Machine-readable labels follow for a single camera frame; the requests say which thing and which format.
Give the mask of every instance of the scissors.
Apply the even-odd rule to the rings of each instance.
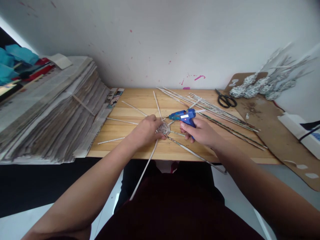
[[[218,96],[218,103],[224,107],[224,108],[229,108],[229,107],[236,107],[238,105],[238,103],[236,102],[236,100],[233,98],[233,97],[230,97],[228,95],[223,95],[221,92],[219,92],[217,89],[216,89],[216,92],[219,94]]]

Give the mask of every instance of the blue glue gun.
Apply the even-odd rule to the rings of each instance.
[[[195,116],[196,116],[196,111],[193,108],[189,108],[187,111],[182,110],[179,112],[172,113],[167,118],[173,121],[182,121],[195,128],[196,125],[192,120]]]

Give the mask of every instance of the power strip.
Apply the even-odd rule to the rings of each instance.
[[[283,116],[279,116],[278,119],[298,139],[309,132],[300,125],[300,123],[306,123],[306,121],[299,115],[284,113]],[[320,159],[319,130],[311,133],[301,141],[301,143],[318,159]]]

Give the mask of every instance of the wooden tabletop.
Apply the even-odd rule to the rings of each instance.
[[[124,121],[130,121],[139,123],[144,116],[139,113],[137,110],[129,107],[122,101],[125,101],[126,103],[131,104],[132,106],[138,108],[142,112],[144,112],[147,115],[155,114],[157,117],[159,117],[159,112],[157,109],[157,105],[153,96],[153,91],[155,91],[161,111],[162,117],[166,117],[169,114],[173,112],[177,112],[180,110],[185,110],[185,106],[181,103],[175,101],[174,99],[170,98],[169,96],[165,95],[158,89],[141,89],[141,88],[126,88],[123,92],[122,96],[120,97],[118,103],[112,110],[112,112],[109,115],[109,118],[115,118],[119,120]],[[185,96],[189,95],[189,92],[192,92],[210,103],[219,106],[217,103],[217,93],[214,90],[182,90],[182,89],[175,89],[173,90],[176,93]],[[235,108],[229,108],[224,109],[225,111],[231,113],[232,115],[242,119],[240,114],[237,112]],[[223,124],[233,128],[234,130],[256,140],[257,142],[260,142],[260,139],[258,136],[247,129],[244,129],[240,126],[237,126],[233,123],[230,123],[226,120],[223,120],[219,117],[216,117],[210,113],[206,113],[207,115],[217,119],[218,121],[222,122]],[[246,143],[245,141],[241,140],[240,138],[237,138],[236,136],[232,135],[231,133],[227,132],[226,130],[222,129],[218,125],[210,122],[209,120],[203,118],[202,116],[198,115],[197,117],[207,121],[214,130],[217,131],[222,137],[224,137],[226,140],[228,140],[230,143],[236,145],[238,148],[240,148],[244,153],[246,153],[251,159],[260,164],[281,164],[280,161],[278,161],[268,150],[261,150],[259,148],[256,148],[252,146],[251,144]],[[114,120],[107,119],[104,123],[100,133],[96,137],[94,143],[92,144],[92,147],[87,155],[87,157],[104,157],[106,154],[108,154],[116,145],[121,142],[121,140],[117,140],[114,142],[104,143],[98,145],[98,142],[108,141],[116,138],[121,138],[127,136],[136,125],[130,124],[130,123],[124,123]],[[180,124],[179,122],[174,122],[171,124],[171,130],[175,132],[180,132]],[[184,140],[184,137],[170,133],[169,136],[173,139],[175,139],[177,142],[181,143],[182,145],[188,147],[195,153],[199,154],[206,160],[210,162],[219,162],[219,159],[215,155],[215,153],[203,145],[195,142],[191,144],[189,141]],[[133,158],[135,159],[149,159],[151,152],[154,148],[154,143],[150,143],[150,145],[141,148]],[[201,161],[199,158],[195,157],[191,153],[187,152],[183,148],[181,148],[176,143],[172,142],[171,140],[159,140],[158,146],[156,148],[156,151],[152,157],[152,159],[157,160],[173,160],[173,161]]]

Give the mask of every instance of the newspaper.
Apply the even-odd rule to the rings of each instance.
[[[96,137],[112,110],[106,107],[110,89],[91,58],[69,59],[72,66],[0,106],[0,164],[72,162],[73,153]]]
[[[96,119],[94,120],[90,131],[83,143],[74,151],[73,156],[75,158],[84,158],[87,156],[94,140],[96,139],[98,133],[100,132],[104,122],[111,113],[113,107],[118,102],[120,96],[122,95],[124,88],[112,88],[107,97],[106,103],[103,104],[100,112],[98,113]]]

